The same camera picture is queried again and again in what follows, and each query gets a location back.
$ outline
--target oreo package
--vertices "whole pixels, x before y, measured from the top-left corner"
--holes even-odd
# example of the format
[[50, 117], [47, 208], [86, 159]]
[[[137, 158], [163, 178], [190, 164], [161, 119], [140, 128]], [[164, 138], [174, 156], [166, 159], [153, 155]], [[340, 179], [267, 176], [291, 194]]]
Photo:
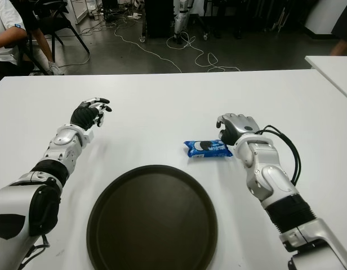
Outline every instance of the oreo package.
[[220, 139], [213, 141], [186, 141], [190, 158], [211, 158], [213, 156], [233, 156], [226, 144]]

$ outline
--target white cable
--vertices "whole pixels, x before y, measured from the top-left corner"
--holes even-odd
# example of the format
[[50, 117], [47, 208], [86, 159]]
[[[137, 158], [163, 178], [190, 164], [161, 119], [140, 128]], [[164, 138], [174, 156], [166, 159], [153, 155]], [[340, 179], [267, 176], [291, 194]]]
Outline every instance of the white cable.
[[[185, 33], [185, 34], [187, 35], [187, 41], [185, 40], [185, 41], [186, 41], [186, 45], [185, 45], [185, 46], [183, 46], [182, 48], [171, 47], [170, 45], [168, 45], [168, 41], [169, 41], [170, 39], [173, 38], [173, 37], [171, 37], [171, 38], [168, 38], [168, 39], [166, 40], [166, 45], [167, 45], [167, 47], [170, 48], [170, 49], [174, 49], [174, 50], [183, 50], [184, 48], [191, 47], [192, 49], [195, 49], [196, 51], [201, 52], [201, 54], [198, 55], [198, 56], [196, 57], [196, 59], [195, 59], [195, 64], [198, 65], [198, 66], [200, 66], [200, 67], [202, 67], [202, 68], [208, 68], [208, 67], [211, 66], [212, 68], [208, 69], [207, 72], [210, 72], [210, 70], [213, 70], [213, 69], [220, 69], [220, 70], [222, 70], [223, 72], [225, 72], [225, 71], [226, 71], [225, 68], [226, 68], [226, 69], [236, 69], [237, 71], [241, 71], [241, 70], [240, 70], [238, 67], [236, 67], [236, 66], [216, 66], [216, 64], [219, 62], [219, 60], [217, 59], [217, 57], [216, 57], [212, 52], [209, 52], [209, 53], [207, 54], [207, 62], [209, 63], [209, 65], [200, 65], [199, 63], [197, 63], [197, 60], [198, 60], [202, 55], [204, 55], [204, 51], [201, 50], [201, 49], [195, 48], [194, 46], [192, 46], [192, 43], [196, 40], [196, 37], [195, 37], [195, 36], [193, 36], [193, 37], [190, 38], [190, 36], [189, 36], [188, 33], [186, 33], [186, 32], [182, 32], [182, 33]], [[210, 56], [212, 56], [212, 57], [215, 59], [215, 63], [212, 63], [212, 62], [210, 61]]]
[[89, 62], [90, 58], [91, 58], [91, 53], [88, 53], [88, 59], [85, 62], [78, 63], [78, 64], [67, 64], [67, 65], [59, 66], [59, 68], [64, 68], [65, 66], [81, 66]]
[[128, 43], [135, 44], [135, 45], [138, 46], [141, 50], [143, 50], [143, 51], [145, 51], [145, 52], [148, 52], [148, 53], [151, 53], [152, 55], [157, 56], [157, 57], [160, 58], [161, 60], [170, 62], [171, 64], [173, 64], [173, 65], [180, 71], [180, 73], [182, 73], [181, 69], [180, 69], [174, 62], [172, 62], [171, 60], [166, 59], [166, 58], [162, 58], [162, 57], [160, 57], [160, 55], [157, 55], [157, 54], [154, 53], [154, 52], [150, 52], [150, 51], [148, 51], [148, 50], [146, 50], [146, 49], [143, 49], [143, 48], [142, 48], [140, 45], [138, 45], [137, 43], [132, 42], [132, 41], [125, 40], [125, 39], [123, 38], [123, 36], [116, 34], [116, 31], [117, 31], [118, 29], [119, 29], [119, 27], [117, 27], [117, 28], [115, 29], [115, 32], [114, 32], [114, 35], [115, 35], [116, 37], [120, 37], [124, 42], [128, 42]]

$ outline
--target round tray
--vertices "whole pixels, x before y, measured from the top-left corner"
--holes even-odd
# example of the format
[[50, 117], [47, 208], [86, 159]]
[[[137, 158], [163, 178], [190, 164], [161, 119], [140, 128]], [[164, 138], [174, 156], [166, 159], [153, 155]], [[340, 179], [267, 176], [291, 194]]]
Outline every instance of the round tray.
[[163, 165], [136, 168], [112, 182], [87, 226], [96, 270], [206, 269], [216, 242], [216, 213], [206, 191]]

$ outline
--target white table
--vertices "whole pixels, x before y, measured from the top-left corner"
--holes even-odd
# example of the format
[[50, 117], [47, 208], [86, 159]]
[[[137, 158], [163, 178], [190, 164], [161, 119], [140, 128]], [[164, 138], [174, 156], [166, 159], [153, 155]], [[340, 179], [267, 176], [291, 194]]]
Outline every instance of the white table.
[[347, 97], [347, 56], [306, 56], [305, 59]]
[[[112, 101], [62, 195], [51, 248], [28, 269], [92, 269], [86, 250], [91, 208], [103, 189], [135, 167], [166, 164], [193, 176], [207, 191], [219, 222], [210, 270], [287, 269], [291, 257], [235, 158], [190, 159], [186, 140], [216, 139], [224, 113], [272, 124], [302, 159], [303, 198], [347, 248], [347, 99], [316, 70], [215, 74], [38, 76], [0, 82], [0, 187], [28, 172], [56, 128], [87, 98]], [[282, 166], [293, 158], [275, 138]]]

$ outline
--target silver robotic arm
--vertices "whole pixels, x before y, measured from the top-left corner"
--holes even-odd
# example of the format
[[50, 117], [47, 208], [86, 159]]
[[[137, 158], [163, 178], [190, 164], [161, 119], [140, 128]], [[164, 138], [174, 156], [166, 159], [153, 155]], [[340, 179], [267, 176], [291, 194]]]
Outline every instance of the silver robotic arm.
[[297, 251], [290, 270], [346, 269], [347, 251], [325, 222], [316, 218], [281, 168], [272, 140], [262, 135], [252, 117], [225, 114], [219, 137], [234, 146], [234, 155], [247, 171], [247, 187], [278, 228], [287, 251]]
[[[0, 190], [0, 270], [22, 269], [50, 246], [45, 234], [56, 226], [62, 189], [93, 139], [87, 131], [94, 124], [102, 126], [104, 112], [112, 111], [108, 103], [104, 98], [82, 102], [36, 166]], [[43, 244], [34, 246], [40, 237]]]

